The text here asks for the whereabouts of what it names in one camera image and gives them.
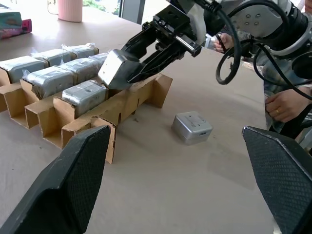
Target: plastic wrap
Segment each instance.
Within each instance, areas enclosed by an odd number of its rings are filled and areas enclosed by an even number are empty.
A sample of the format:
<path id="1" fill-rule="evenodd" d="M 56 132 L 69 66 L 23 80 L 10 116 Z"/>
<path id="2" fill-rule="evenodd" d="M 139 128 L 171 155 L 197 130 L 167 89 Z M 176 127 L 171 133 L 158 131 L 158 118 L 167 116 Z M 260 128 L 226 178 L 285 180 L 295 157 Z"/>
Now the plastic wrap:
<path id="1" fill-rule="evenodd" d="M 30 56 L 23 56 L 0 62 L 0 67 L 9 74 L 12 83 L 19 82 L 23 77 L 23 70 L 29 72 L 39 71 L 45 68 L 46 63 Z"/>
<path id="2" fill-rule="evenodd" d="M 62 64 L 60 67 L 74 72 L 77 75 L 76 84 L 80 84 L 98 75 L 101 68 L 101 62 L 91 58 L 79 58 Z"/>
<path id="3" fill-rule="evenodd" d="M 77 45 L 77 46 L 67 46 L 63 44 L 62 48 L 63 50 L 75 54 L 77 59 L 88 58 L 98 53 L 98 49 L 96 48 L 94 43 L 88 43 L 85 45 Z"/>
<path id="4" fill-rule="evenodd" d="M 76 106 L 76 117 L 83 115 L 106 100 L 108 89 L 93 80 L 66 89 L 63 100 Z"/>
<path id="5" fill-rule="evenodd" d="M 31 53 L 31 56 L 39 60 L 48 61 L 50 67 L 58 66 L 61 61 L 70 62 L 72 60 L 70 52 L 62 49 L 49 50 L 41 53 Z"/>
<path id="6" fill-rule="evenodd" d="M 26 72 L 23 78 L 35 86 L 37 96 L 42 99 L 72 87 L 76 76 L 53 66 L 33 73 Z"/>
<path id="7" fill-rule="evenodd" d="M 94 60 L 97 60 L 97 61 L 100 61 L 101 62 L 101 66 L 103 66 L 106 58 L 107 58 L 108 54 L 107 53 L 103 53 L 103 54 L 98 54 L 98 55 L 93 55 L 91 57 L 89 57 L 90 59 L 94 59 Z"/>

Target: table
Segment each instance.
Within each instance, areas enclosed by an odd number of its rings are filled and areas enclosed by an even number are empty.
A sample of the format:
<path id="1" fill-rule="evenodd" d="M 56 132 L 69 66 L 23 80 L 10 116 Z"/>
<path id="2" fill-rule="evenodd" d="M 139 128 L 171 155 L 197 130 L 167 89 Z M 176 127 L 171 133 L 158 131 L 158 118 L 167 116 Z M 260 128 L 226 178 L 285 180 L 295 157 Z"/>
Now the table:
<path id="1" fill-rule="evenodd" d="M 33 34 L 0 41 L 0 60 L 94 42 L 120 48 L 140 26 L 101 21 L 34 21 Z M 114 164 L 106 164 L 89 234 L 271 234 L 273 218 L 256 185 L 244 125 L 265 127 L 262 81 L 241 68 L 219 85 L 221 54 L 203 50 L 164 70 L 174 81 L 163 109 L 142 105 L 117 131 Z M 176 113 L 200 112 L 214 127 L 205 143 L 185 146 L 172 133 Z M 60 150 L 0 114 L 0 225 Z"/>

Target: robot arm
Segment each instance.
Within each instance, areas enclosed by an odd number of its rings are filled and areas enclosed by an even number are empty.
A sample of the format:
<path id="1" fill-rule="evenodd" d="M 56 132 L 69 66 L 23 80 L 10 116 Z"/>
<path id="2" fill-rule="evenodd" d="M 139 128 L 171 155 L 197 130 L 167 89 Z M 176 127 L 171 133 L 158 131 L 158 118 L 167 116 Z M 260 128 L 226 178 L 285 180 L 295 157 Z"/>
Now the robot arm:
<path id="1" fill-rule="evenodd" d="M 99 76 L 111 89 L 126 89 L 155 75 L 185 52 L 196 57 L 206 33 L 217 34 L 225 25 L 222 12 L 228 15 L 228 27 L 238 40 L 235 30 L 252 35 L 254 41 L 270 47 L 272 54 L 283 59 L 293 59 L 294 71 L 311 67 L 312 19 L 302 14 L 289 0 L 171 0 L 168 7 L 154 16 L 152 22 L 142 26 L 142 31 L 131 38 L 121 50 L 110 52 Z M 156 42 L 156 51 L 144 61 L 146 48 Z M 240 45 L 235 45 L 234 70 L 229 83 L 239 67 Z M 311 70 L 300 77 L 305 78 Z"/>

